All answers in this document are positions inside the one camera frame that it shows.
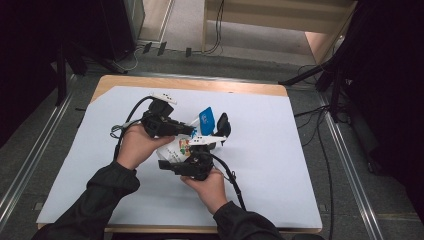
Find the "wrist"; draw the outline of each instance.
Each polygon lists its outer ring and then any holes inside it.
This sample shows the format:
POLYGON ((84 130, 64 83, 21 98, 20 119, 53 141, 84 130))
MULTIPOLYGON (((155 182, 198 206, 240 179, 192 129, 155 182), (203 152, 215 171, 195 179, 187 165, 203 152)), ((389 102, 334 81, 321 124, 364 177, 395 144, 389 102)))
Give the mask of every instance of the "wrist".
POLYGON ((211 204, 210 206, 208 206, 208 211, 212 214, 215 215, 215 213, 225 204, 228 203, 227 199, 222 199, 220 201, 216 201, 213 204, 211 204))
POLYGON ((118 158, 116 160, 117 163, 119 163, 119 165, 121 165, 122 167, 128 169, 128 170, 134 170, 136 169, 138 166, 135 166, 133 163, 129 162, 129 161, 125 161, 121 158, 118 158))

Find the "black jacket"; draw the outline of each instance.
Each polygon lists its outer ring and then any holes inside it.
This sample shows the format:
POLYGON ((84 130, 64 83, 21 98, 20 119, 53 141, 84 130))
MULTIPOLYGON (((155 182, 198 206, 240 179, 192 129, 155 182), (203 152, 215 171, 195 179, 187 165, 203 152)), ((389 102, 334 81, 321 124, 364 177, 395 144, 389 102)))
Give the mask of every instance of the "black jacket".
MULTIPOLYGON (((42 227, 33 240, 100 240, 112 212, 121 198, 140 186, 136 171, 112 162, 88 181, 80 198, 53 224, 42 227)), ((282 239, 275 226, 263 216, 246 212, 233 202, 213 216, 221 239, 282 239)))

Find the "wooden table edge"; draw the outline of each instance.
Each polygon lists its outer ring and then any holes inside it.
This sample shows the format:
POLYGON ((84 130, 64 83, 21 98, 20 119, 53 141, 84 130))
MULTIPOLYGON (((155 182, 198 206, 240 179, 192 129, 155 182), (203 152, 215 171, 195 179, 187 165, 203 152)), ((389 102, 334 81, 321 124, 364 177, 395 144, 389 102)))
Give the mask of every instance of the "wooden table edge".
POLYGON ((197 78, 190 79, 105 75, 100 78, 91 102, 95 101, 99 96, 106 93, 114 86, 217 91, 287 97, 286 88, 277 84, 244 83, 197 78))
MULTIPOLYGON (((47 223, 38 223, 38 229, 41 229, 47 223)), ((322 228, 277 228, 280 233, 319 233, 322 228)), ((196 227, 196 226, 154 226, 154 225, 128 225, 128 224, 109 224, 105 232, 108 233, 197 233, 214 234, 218 233, 216 227, 196 227)))

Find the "right hand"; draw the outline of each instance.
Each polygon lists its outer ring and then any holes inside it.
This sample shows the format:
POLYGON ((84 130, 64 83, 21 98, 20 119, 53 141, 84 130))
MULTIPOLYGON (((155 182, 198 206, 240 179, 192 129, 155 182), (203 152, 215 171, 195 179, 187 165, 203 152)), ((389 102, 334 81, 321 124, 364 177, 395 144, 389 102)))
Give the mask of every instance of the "right hand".
POLYGON ((228 202, 225 195, 224 174, 218 169, 213 168, 204 181, 197 181, 187 176, 181 176, 181 180, 197 192, 211 214, 215 214, 228 202))

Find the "left hand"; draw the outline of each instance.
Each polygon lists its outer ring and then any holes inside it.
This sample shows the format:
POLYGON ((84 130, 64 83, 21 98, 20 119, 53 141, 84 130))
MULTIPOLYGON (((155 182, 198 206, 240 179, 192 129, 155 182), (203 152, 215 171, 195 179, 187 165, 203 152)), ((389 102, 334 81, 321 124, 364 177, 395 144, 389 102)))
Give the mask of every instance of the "left hand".
POLYGON ((151 138, 143 125, 134 124, 125 132, 117 162, 123 167, 134 170, 159 147, 172 142, 174 136, 151 138))

